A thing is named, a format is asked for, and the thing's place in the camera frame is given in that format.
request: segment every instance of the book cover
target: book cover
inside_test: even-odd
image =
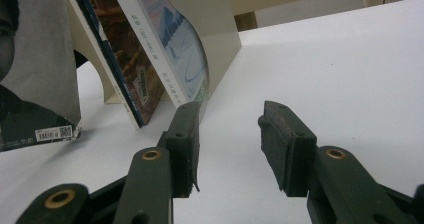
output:
[[[0,151],[81,131],[65,0],[0,0]]]
[[[200,101],[208,89],[208,65],[202,43],[189,20],[169,0],[118,0],[165,85],[171,100]]]
[[[160,97],[163,84],[116,0],[79,0],[85,17],[107,57],[111,81],[128,103],[129,114],[146,125]]]

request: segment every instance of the barcode label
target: barcode label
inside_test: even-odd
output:
[[[35,131],[37,142],[72,137],[72,126],[53,127]]]
[[[144,66],[137,67],[137,79],[135,82],[136,83],[134,83],[134,86],[136,86],[137,93],[144,105],[149,99],[149,92],[147,91],[146,69]]]

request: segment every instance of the white table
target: white table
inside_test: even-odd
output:
[[[201,192],[174,202],[175,223],[310,223],[306,200],[287,198],[260,150],[265,100],[288,105],[318,145],[352,152],[379,182],[409,196],[424,183],[424,0],[409,0],[241,33],[243,47],[200,125]],[[132,127],[103,105],[90,65],[79,71],[79,141],[0,153],[1,223],[62,183],[90,192],[124,176],[175,113],[161,102]]]

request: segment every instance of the man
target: man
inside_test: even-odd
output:
[[[0,0],[0,82],[9,73],[15,56],[15,33],[19,26],[18,0]],[[0,151],[35,144],[36,131],[72,125],[63,117],[37,104],[23,101],[0,85]]]

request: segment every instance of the tabletop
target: tabletop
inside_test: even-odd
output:
[[[381,184],[413,195],[424,183],[424,0],[408,0],[240,33],[242,48],[200,124],[200,192],[174,200],[174,223],[310,223],[306,199],[278,190],[260,149],[265,100],[289,106],[318,146],[349,150]],[[155,146],[175,108],[162,101],[134,129],[104,105],[94,68],[78,69],[83,134],[0,153],[0,216],[14,223],[62,183],[95,191]]]

